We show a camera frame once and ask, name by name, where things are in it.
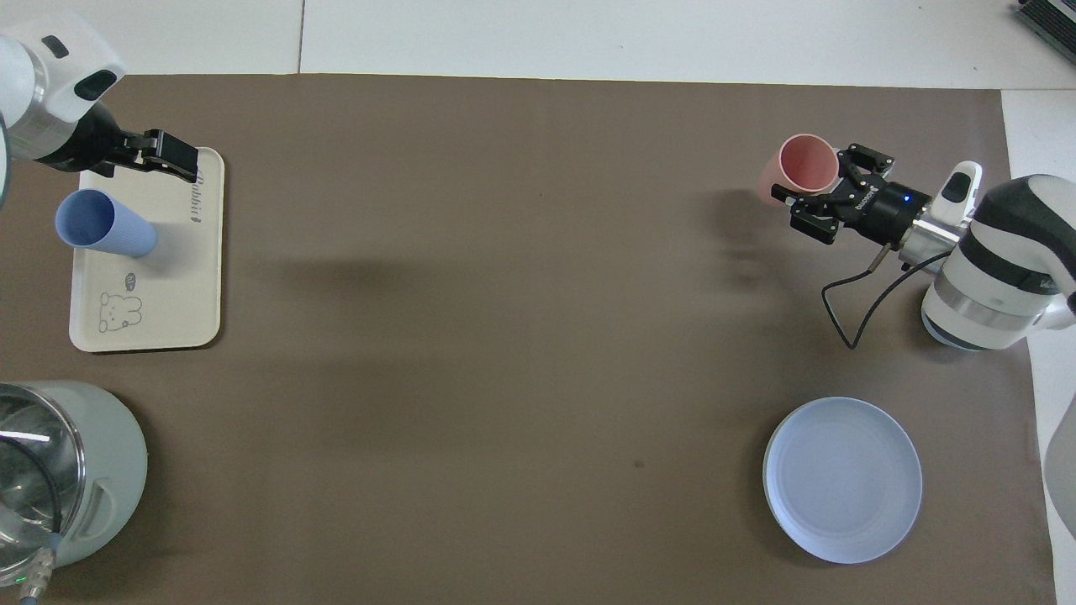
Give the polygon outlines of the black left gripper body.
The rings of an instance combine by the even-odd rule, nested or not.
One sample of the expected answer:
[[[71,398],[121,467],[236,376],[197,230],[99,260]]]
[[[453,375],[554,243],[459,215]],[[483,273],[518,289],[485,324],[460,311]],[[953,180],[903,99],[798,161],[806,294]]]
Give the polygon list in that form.
[[[126,133],[103,103],[95,103],[77,119],[76,129],[61,147],[49,154],[49,168],[63,172],[114,175],[116,165],[128,160]]]

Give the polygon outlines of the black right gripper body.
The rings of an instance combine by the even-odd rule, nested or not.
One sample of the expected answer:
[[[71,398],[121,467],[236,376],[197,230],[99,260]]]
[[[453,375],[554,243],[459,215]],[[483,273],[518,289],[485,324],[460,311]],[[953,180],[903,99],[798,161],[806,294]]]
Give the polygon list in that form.
[[[846,226],[877,245],[902,245],[931,196],[888,182],[848,200],[850,205],[839,207],[839,219]]]

